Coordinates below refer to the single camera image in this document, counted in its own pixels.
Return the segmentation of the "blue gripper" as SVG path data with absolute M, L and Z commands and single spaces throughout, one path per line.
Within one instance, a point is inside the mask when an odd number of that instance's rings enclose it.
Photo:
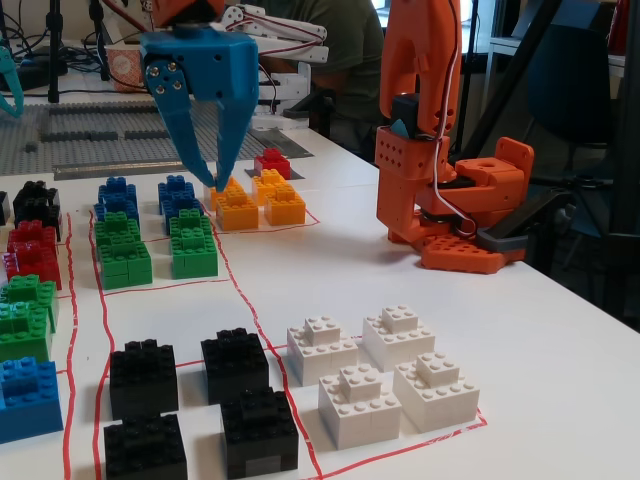
M 258 99 L 257 45 L 248 35 L 178 27 L 141 38 L 145 81 L 184 167 L 204 185 L 226 188 Z M 202 158 L 191 100 L 217 102 L 216 176 Z

